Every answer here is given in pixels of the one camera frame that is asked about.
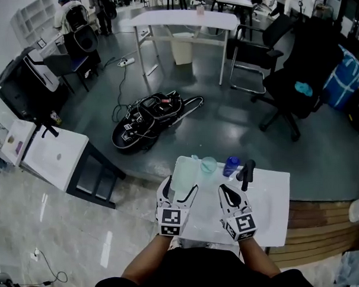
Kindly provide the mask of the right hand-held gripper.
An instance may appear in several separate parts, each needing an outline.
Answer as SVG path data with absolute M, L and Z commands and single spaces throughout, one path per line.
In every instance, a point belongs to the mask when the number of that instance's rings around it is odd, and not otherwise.
M 252 210 L 247 207 L 249 201 L 245 192 L 233 185 L 221 184 L 218 195 L 221 208 L 226 213 L 220 222 L 233 241 L 239 242 L 254 237 L 258 229 Z

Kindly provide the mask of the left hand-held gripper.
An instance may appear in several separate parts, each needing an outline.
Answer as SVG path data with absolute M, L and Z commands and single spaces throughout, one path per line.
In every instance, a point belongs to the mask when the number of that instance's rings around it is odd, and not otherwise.
M 158 233 L 162 236 L 181 236 L 199 186 L 195 184 L 184 198 L 171 203 L 169 199 L 171 179 L 172 175 L 164 179 L 156 192 Z

